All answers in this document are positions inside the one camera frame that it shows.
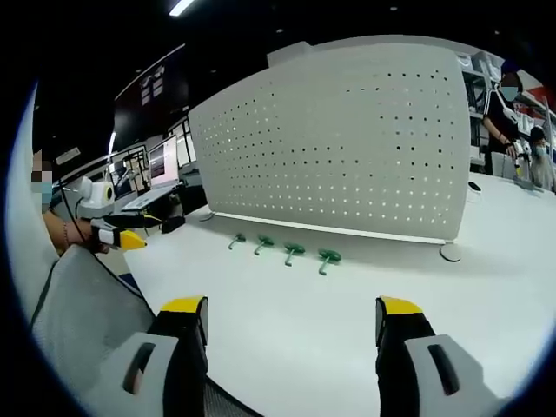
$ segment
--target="face mask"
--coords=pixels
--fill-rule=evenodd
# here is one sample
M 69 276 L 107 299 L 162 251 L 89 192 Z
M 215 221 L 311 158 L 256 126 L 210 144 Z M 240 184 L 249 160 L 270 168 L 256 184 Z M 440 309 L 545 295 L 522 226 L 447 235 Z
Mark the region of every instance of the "face mask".
M 517 87 L 500 87 L 500 93 L 507 99 L 508 102 L 512 102 L 515 100 L 515 97 L 518 96 L 518 88 Z

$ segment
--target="laptop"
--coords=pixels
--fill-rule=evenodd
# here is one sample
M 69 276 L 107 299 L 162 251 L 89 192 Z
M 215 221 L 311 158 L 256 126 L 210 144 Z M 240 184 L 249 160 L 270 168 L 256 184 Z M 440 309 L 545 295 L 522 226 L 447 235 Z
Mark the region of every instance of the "laptop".
M 149 152 L 150 190 L 127 203 L 122 211 L 143 210 L 152 202 L 174 191 L 180 184 L 175 136 Z

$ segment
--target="black shirt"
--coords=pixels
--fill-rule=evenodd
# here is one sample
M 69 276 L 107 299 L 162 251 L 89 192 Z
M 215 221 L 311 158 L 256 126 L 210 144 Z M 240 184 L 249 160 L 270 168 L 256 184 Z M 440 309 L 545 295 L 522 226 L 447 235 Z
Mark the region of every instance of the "black shirt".
M 486 93 L 484 116 L 488 116 L 493 125 L 496 126 L 496 129 L 502 132 L 502 135 L 510 141 L 514 142 L 520 137 L 518 125 L 504 115 L 504 105 L 500 99 L 504 101 L 506 107 L 515 111 L 513 103 L 508 102 L 502 93 L 497 93 L 495 89 L 489 89 Z M 489 134 L 488 138 L 488 148 L 491 152 L 506 152 L 506 146 L 497 137 Z

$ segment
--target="panel stand foot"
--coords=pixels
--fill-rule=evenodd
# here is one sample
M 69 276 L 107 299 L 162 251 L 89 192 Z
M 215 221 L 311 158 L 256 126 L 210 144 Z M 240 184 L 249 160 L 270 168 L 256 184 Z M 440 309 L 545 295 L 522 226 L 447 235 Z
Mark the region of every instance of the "panel stand foot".
M 445 243 L 440 247 L 440 256 L 450 262 L 461 261 L 461 249 L 455 243 Z
M 211 211 L 210 213 L 208 213 L 206 216 L 204 216 L 202 219 L 199 219 L 199 222 L 208 222 L 210 219 L 212 219 L 215 216 L 215 212 Z

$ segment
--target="black ceiling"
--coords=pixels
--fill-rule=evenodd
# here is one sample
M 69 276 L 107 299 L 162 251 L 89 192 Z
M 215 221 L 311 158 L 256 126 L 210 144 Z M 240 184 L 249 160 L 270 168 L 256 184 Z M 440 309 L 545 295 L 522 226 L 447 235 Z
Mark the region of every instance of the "black ceiling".
M 555 73 L 547 66 L 551 49 L 544 43 L 550 40 L 550 27 L 541 17 L 502 17 L 501 9 L 485 4 L 398 4 L 392 11 L 390 4 L 350 0 L 195 0 L 173 18 L 169 10 L 176 2 L 41 3 L 33 19 L 36 37 L 29 45 L 40 80 L 36 149 L 56 157 L 79 146 L 80 163 L 104 155 L 116 95 L 138 70 L 182 43 L 191 105 L 265 68 L 272 50 L 299 41 L 315 44 L 365 35 L 440 37 L 512 57 L 545 83 Z

